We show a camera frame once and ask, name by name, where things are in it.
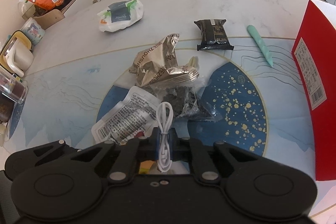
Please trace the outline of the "white printed foil pouch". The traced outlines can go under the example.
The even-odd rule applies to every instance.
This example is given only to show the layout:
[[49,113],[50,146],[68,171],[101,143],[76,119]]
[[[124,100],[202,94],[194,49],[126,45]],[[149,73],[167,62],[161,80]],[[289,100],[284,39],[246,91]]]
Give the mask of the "white printed foil pouch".
[[138,136],[150,137],[157,126],[159,104],[160,100],[146,90],[131,87],[125,98],[92,127],[95,142],[112,140],[124,144]]

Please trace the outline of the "clear bag dark contents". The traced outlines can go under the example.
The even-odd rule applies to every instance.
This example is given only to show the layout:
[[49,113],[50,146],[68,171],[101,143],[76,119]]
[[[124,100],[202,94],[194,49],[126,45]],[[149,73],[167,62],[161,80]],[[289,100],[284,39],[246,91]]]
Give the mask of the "clear bag dark contents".
[[150,84],[153,94],[162,102],[171,104],[174,119],[197,122],[217,122],[222,114],[202,98],[208,83],[204,77],[180,76]]

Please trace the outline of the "gold foil snack bag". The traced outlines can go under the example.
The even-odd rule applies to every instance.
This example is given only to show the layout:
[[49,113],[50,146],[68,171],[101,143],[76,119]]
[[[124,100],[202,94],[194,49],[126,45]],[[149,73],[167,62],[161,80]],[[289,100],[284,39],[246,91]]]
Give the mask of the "gold foil snack bag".
[[183,83],[194,81],[199,72],[191,64],[179,65],[175,46],[179,34],[169,34],[150,48],[137,53],[129,68],[135,74],[135,83],[139,87],[148,87],[159,83]]

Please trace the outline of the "black snack packet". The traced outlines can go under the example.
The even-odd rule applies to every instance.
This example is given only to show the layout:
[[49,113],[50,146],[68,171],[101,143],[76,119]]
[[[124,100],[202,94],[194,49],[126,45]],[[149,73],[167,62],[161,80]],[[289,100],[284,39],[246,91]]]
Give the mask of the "black snack packet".
[[194,21],[194,24],[200,29],[202,41],[197,45],[198,51],[204,50],[229,50],[233,51],[228,40],[224,24],[226,19],[202,19]]

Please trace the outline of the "mint green pen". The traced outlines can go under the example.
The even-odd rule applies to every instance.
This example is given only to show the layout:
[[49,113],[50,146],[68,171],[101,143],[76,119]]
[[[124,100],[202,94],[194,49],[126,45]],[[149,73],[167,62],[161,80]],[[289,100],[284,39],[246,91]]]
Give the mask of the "mint green pen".
[[263,38],[260,36],[259,32],[253,25],[247,26],[247,31],[250,36],[254,39],[257,46],[260,48],[261,53],[264,55],[267,63],[273,67],[273,57],[271,52],[268,50],[266,43],[264,42]]

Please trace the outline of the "white green plastic bag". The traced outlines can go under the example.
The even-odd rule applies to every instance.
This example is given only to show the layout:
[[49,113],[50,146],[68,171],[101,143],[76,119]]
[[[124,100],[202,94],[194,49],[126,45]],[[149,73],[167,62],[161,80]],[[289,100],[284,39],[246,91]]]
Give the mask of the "white green plastic bag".
[[98,28],[101,32],[117,32],[140,21],[144,9],[140,0],[115,2],[100,11]]

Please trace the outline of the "yellow capybara toy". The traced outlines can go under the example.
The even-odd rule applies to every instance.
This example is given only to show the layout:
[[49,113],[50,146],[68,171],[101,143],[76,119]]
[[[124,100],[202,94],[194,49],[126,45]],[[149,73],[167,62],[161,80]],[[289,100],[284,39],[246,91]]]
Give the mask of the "yellow capybara toy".
[[151,160],[142,161],[139,166],[139,174],[148,174],[150,172],[151,167],[155,162]]

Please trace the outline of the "blue round pattern table mat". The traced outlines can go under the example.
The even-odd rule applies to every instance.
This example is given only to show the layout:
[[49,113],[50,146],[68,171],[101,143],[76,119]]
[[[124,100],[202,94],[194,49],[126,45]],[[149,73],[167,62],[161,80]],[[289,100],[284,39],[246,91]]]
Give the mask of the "blue round pattern table mat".
[[[197,51],[194,41],[179,42],[178,63],[195,58],[199,78],[151,84],[146,91],[171,104],[178,136],[206,145],[224,141],[313,176],[313,130],[291,56],[293,40],[265,40],[272,65],[252,39],[231,43],[233,51]],[[106,114],[136,85],[129,67],[140,51],[131,47],[28,75],[29,93],[15,109],[5,149],[13,153],[56,140],[86,148],[106,139],[117,127]]]

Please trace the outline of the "glass jar brown contents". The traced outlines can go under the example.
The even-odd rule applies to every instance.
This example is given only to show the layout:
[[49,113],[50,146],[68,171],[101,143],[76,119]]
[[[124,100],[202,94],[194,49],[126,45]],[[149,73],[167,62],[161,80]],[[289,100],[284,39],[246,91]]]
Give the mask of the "glass jar brown contents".
[[1,93],[10,98],[15,103],[21,104],[25,101],[28,87],[18,81],[5,68],[1,67],[0,71]]

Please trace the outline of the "white yellow kettle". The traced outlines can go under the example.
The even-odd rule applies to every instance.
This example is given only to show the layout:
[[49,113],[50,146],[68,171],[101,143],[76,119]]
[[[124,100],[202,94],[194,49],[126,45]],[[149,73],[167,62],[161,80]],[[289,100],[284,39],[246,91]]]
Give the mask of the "white yellow kettle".
[[34,61],[33,45],[21,31],[15,31],[1,49],[1,66],[22,78]]

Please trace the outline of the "red white cardboard box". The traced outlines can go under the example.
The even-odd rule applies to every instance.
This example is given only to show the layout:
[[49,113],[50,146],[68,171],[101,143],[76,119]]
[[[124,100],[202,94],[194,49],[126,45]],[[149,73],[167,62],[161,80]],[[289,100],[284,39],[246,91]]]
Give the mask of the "red white cardboard box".
[[335,180],[335,6],[309,0],[291,50],[309,103],[315,178]]

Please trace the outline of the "white printed mug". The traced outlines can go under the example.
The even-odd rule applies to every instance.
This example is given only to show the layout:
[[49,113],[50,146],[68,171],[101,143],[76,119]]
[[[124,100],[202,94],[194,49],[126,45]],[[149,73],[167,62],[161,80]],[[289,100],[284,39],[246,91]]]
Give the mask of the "white printed mug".
[[21,32],[29,38],[33,46],[36,46],[46,33],[46,31],[42,29],[41,25],[34,18],[29,18],[26,21],[21,28]]

